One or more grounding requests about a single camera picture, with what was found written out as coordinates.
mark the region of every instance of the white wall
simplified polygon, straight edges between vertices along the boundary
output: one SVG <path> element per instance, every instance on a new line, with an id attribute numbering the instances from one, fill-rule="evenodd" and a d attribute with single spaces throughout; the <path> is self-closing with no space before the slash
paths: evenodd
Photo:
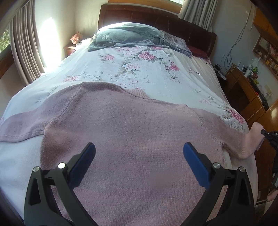
<path id="1" fill-rule="evenodd" d="M 220 64 L 221 67 L 224 68 L 224 59 L 221 63 L 223 54 L 229 52 L 232 45 L 235 43 L 244 24 L 246 23 L 246 11 L 249 12 L 250 7 L 251 2 L 249 0 L 218 1 L 212 23 L 213 32 L 217 34 L 214 51 L 210 57 L 213 65 Z M 254 9 L 255 8 L 253 6 L 251 16 L 247 24 L 248 28 L 252 25 Z M 249 65 L 251 60 L 256 58 L 252 51 L 260 34 L 255 26 L 253 26 L 251 30 L 248 28 L 245 29 L 241 41 L 232 50 L 233 63 L 238 64 L 238 62 L 241 61 L 241 66 L 243 64 Z M 262 85 L 264 92 L 267 93 L 264 88 L 265 84 L 267 84 L 273 93 L 271 99 L 268 100 L 268 103 L 271 106 L 278 98 L 278 81 L 262 62 L 258 64 L 258 70 L 258 81 Z"/>
<path id="2" fill-rule="evenodd" d="M 63 47 L 75 34 L 75 0 L 36 0 L 35 19 L 48 68 L 55 68 L 65 58 Z"/>
<path id="3" fill-rule="evenodd" d="M 84 37 L 92 37 L 98 29 L 98 17 L 102 4 L 108 0 L 76 0 L 75 30 Z"/>
<path id="4" fill-rule="evenodd" d="M 0 79 L 0 118 L 2 117 L 10 99 L 23 89 L 16 65 L 12 64 Z"/>

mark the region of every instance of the headboard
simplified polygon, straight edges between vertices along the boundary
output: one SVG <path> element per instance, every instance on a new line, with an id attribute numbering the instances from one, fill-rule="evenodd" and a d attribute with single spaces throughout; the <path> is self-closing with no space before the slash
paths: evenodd
<path id="1" fill-rule="evenodd" d="M 210 56 L 216 40 L 215 33 L 208 32 L 163 10 L 122 4 L 104 4 L 101 6 L 98 29 L 119 22 L 134 22 L 153 26 L 184 39 L 188 45 L 205 51 L 208 56 Z"/>

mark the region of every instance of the bedsheet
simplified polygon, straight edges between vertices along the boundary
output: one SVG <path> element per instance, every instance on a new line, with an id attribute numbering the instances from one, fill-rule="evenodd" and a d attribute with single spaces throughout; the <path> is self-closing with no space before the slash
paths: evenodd
<path id="1" fill-rule="evenodd" d="M 83 81 L 104 81 L 125 89 L 142 89 L 153 99 L 204 109 L 224 123 L 248 132 L 247 123 L 229 104 L 209 61 L 161 47 L 105 48 L 87 51 L 88 44 L 67 57 L 53 72 L 45 73 L 9 102 L 0 121 L 16 113 L 33 110 L 50 95 Z M 19 143 L 0 143 L 0 187 L 23 217 L 25 193 L 32 168 L 39 165 L 42 136 Z M 257 198 L 254 155 L 245 160 L 229 156 L 228 168 L 244 166 Z"/>

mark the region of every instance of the window sill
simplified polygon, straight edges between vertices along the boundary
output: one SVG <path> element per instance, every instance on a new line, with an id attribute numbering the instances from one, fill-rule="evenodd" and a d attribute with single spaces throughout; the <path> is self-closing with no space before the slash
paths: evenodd
<path id="1" fill-rule="evenodd" d="M 108 3 L 139 4 L 167 10 L 176 14 L 179 14 L 182 8 L 181 4 L 169 0 L 109 0 Z"/>
<path id="2" fill-rule="evenodd" d="M 11 45 L 8 45 L 7 48 L 0 53 L 0 78 L 2 78 L 2 76 L 13 63 L 14 58 L 12 54 Z"/>

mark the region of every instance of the power socket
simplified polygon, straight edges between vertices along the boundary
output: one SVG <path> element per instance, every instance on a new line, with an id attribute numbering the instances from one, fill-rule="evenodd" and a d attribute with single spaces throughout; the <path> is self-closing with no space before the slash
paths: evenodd
<path id="1" fill-rule="evenodd" d="M 268 85 L 265 85 L 264 87 L 265 87 L 266 91 L 268 92 L 269 96 L 271 96 L 272 92 L 271 92 L 270 88 L 268 87 Z"/>

